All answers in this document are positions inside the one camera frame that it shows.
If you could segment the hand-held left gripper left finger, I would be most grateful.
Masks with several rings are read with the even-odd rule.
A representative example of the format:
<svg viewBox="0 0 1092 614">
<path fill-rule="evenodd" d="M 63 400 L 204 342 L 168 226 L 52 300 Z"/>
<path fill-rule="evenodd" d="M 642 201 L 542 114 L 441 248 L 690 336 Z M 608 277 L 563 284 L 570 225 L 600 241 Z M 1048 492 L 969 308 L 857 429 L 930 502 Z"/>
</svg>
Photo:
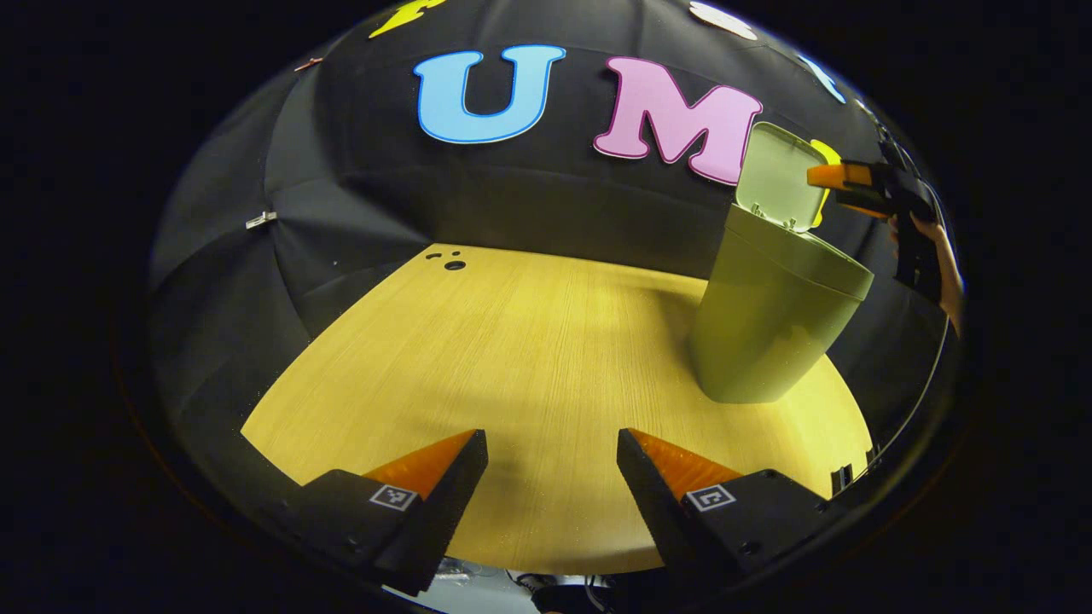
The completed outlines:
<svg viewBox="0 0 1092 614">
<path fill-rule="evenodd" d="M 282 501 L 282 529 L 353 576 L 417 595 L 434 582 L 488 464 L 468 429 L 356 474 L 330 470 Z"/>
</svg>

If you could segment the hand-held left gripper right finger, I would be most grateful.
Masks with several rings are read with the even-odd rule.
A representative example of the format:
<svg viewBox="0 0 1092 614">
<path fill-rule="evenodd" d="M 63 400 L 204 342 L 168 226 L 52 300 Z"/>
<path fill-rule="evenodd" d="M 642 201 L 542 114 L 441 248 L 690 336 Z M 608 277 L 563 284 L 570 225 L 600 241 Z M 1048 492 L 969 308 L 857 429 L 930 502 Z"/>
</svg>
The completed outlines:
<svg viewBox="0 0 1092 614">
<path fill-rule="evenodd" d="M 646 432 L 618 432 L 617 467 L 672 578 L 707 592 L 772 571 L 841 520 L 775 469 L 744 474 Z"/>
</svg>

